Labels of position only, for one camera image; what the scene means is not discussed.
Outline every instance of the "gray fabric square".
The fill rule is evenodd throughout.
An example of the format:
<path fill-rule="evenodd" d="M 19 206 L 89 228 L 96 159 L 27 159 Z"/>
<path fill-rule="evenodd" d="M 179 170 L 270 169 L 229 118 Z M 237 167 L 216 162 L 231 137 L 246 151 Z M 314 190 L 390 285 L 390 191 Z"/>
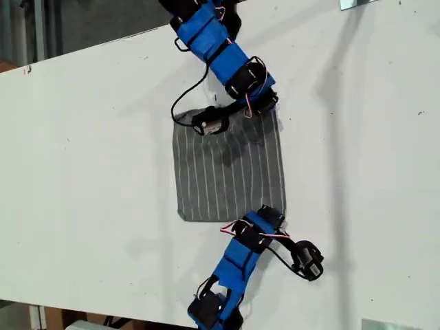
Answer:
<path fill-rule="evenodd" d="M 420 329 L 405 327 L 404 325 L 398 325 L 393 323 L 368 320 L 366 318 L 363 318 L 362 330 L 420 330 Z"/>
<path fill-rule="evenodd" d="M 183 220 L 233 221 L 263 204 L 285 211 L 275 111 L 251 119 L 236 113 L 229 129 L 218 135 L 200 136 L 175 124 L 173 153 L 177 211 Z"/>

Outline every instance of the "metal bracket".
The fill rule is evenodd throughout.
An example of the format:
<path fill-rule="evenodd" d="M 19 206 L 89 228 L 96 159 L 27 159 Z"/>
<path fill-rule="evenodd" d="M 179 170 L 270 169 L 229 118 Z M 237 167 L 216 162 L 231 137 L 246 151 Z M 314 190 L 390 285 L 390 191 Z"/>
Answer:
<path fill-rule="evenodd" d="M 360 5 L 366 5 L 376 0 L 341 0 L 341 10 L 350 9 Z"/>
<path fill-rule="evenodd" d="M 38 61 L 47 58 L 45 0 L 35 0 L 36 57 Z"/>

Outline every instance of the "gray cloth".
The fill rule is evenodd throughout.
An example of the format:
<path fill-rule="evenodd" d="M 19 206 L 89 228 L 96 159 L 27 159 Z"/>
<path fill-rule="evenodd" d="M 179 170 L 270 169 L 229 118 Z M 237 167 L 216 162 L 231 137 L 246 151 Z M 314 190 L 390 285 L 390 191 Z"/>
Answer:
<path fill-rule="evenodd" d="M 420 330 L 420 329 L 405 327 L 403 325 L 397 325 L 392 323 L 367 320 L 366 318 L 363 318 L 362 330 Z"/>
<path fill-rule="evenodd" d="M 263 204 L 285 211 L 275 111 L 251 119 L 237 113 L 218 135 L 200 136 L 175 124 L 173 152 L 177 212 L 183 220 L 233 221 Z"/>

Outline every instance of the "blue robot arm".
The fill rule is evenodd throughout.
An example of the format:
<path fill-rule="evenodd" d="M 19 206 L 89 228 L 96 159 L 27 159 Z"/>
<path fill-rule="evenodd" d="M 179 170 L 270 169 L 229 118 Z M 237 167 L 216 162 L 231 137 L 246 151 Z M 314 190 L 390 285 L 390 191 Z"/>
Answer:
<path fill-rule="evenodd" d="M 211 68 L 228 95 L 236 100 L 225 108 L 208 107 L 184 126 L 194 127 L 202 135 L 220 133 L 227 129 L 228 117 L 234 112 L 262 114 L 274 107 L 278 102 L 271 88 L 275 80 L 260 58 L 248 58 L 234 42 L 241 26 L 234 1 L 159 1 L 173 15 L 170 25 L 177 34 L 176 46 L 183 52 L 191 51 L 206 64 L 203 78 Z M 179 46 L 179 40 L 186 48 Z"/>
<path fill-rule="evenodd" d="M 294 260 L 289 269 L 308 281 L 314 281 L 323 273 L 323 257 L 315 245 L 308 241 L 293 242 L 279 234 L 284 216 L 273 208 L 263 206 L 258 212 L 247 213 L 232 228 L 235 236 L 216 266 L 211 277 L 197 290 L 188 314 L 202 330 L 238 330 L 243 324 L 239 305 L 243 301 L 248 281 L 260 255 L 270 248 L 276 237 L 290 252 Z M 216 294 L 212 286 L 227 289 L 227 294 Z"/>

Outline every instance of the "white table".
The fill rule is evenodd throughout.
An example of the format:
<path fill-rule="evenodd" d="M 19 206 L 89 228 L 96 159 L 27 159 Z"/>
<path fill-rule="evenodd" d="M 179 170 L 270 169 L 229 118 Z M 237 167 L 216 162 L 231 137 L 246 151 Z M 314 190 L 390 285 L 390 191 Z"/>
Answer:
<path fill-rule="evenodd" d="M 265 253 L 244 329 L 437 330 L 438 0 L 239 14 L 240 45 L 277 79 L 288 230 L 326 257 L 306 283 Z M 193 326 L 230 237 L 176 213 L 169 107 L 204 66 L 174 38 L 161 27 L 0 75 L 0 298 Z M 180 110 L 211 104 L 214 83 Z"/>

